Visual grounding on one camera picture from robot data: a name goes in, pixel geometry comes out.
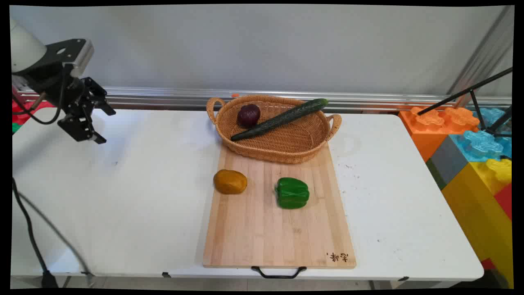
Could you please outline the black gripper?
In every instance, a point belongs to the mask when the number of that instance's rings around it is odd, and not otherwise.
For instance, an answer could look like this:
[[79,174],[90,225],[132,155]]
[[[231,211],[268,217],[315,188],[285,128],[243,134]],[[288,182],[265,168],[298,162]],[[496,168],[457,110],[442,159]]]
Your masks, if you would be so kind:
[[106,90],[91,77],[78,78],[73,76],[71,64],[47,64],[30,66],[17,71],[16,76],[23,78],[34,92],[44,95],[45,99],[56,107],[55,116],[61,112],[67,115],[58,121],[58,126],[77,142],[94,141],[97,144],[107,142],[106,138],[97,133],[93,127],[90,115],[93,104],[106,115],[116,114],[107,102]]

